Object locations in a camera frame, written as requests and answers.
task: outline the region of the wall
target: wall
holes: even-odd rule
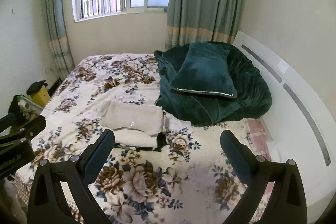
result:
[[[240,29],[289,63],[336,120],[336,0],[243,0]]]
[[[0,0],[0,117],[33,82],[58,78],[44,71],[56,72],[44,26],[42,0]]]
[[[164,50],[167,14],[120,14],[74,22],[72,0],[63,0],[75,64],[89,55]]]

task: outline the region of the bed frame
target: bed frame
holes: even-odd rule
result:
[[[233,45],[269,86],[273,104],[262,119],[281,153],[297,162],[308,223],[314,223],[336,192],[336,123],[317,93],[278,55],[240,31]]]

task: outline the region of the screw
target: screw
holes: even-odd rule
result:
[[[257,159],[257,161],[259,161],[259,162],[263,162],[263,161],[265,161],[265,158],[264,158],[264,156],[262,156],[262,155],[257,155],[257,156],[256,156],[256,159]]]
[[[296,165],[296,162],[295,162],[295,160],[292,160],[292,159],[289,159],[288,160],[288,163],[290,164],[290,165]]]
[[[72,162],[76,162],[77,160],[79,160],[79,156],[78,155],[73,155],[73,156],[71,156],[70,160]]]
[[[40,161],[40,165],[42,165],[42,166],[43,166],[43,165],[46,165],[47,162],[48,162],[48,161],[47,161],[46,159],[43,159],[43,160]]]

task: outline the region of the folded white towel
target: folded white towel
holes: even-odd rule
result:
[[[124,146],[133,147],[150,147],[157,148],[157,134],[148,136],[146,133],[139,130],[119,129],[113,130],[115,136],[115,143],[120,143]]]
[[[163,131],[163,111],[162,107],[158,106],[111,101],[100,124],[112,130],[117,128],[137,129],[148,136],[153,136]]]
[[[157,136],[165,132],[162,107],[104,102],[100,124],[113,130],[115,143],[130,147],[157,148]]]

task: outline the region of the floral bed sheet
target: floral bed sheet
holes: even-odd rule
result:
[[[104,131],[100,126],[102,102],[154,105],[159,89],[153,55],[98,55],[81,61],[42,112],[47,125],[31,142],[35,159],[17,171],[18,196],[28,204],[42,159],[66,161],[97,140]],[[221,150],[219,138],[224,129],[230,129],[257,154],[249,121],[197,128],[167,114],[168,145],[162,152],[113,148],[89,189],[113,224],[223,223],[246,186]],[[74,218],[83,222],[69,190],[63,188]],[[251,222],[261,217],[267,200],[265,194]]]

